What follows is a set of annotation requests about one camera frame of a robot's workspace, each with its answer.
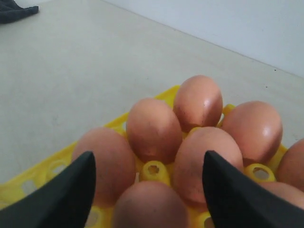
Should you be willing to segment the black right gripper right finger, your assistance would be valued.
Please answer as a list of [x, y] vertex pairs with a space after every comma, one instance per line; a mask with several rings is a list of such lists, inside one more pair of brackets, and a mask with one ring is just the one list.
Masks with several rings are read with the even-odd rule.
[[206, 151], [202, 186], [217, 228], [302, 228], [304, 210], [269, 192], [216, 151]]

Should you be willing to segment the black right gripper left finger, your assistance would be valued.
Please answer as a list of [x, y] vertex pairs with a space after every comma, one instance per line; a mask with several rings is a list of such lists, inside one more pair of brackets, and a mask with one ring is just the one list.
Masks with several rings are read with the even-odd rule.
[[2, 228], [83, 228], [95, 194], [96, 168], [85, 152], [44, 186], [0, 211]]

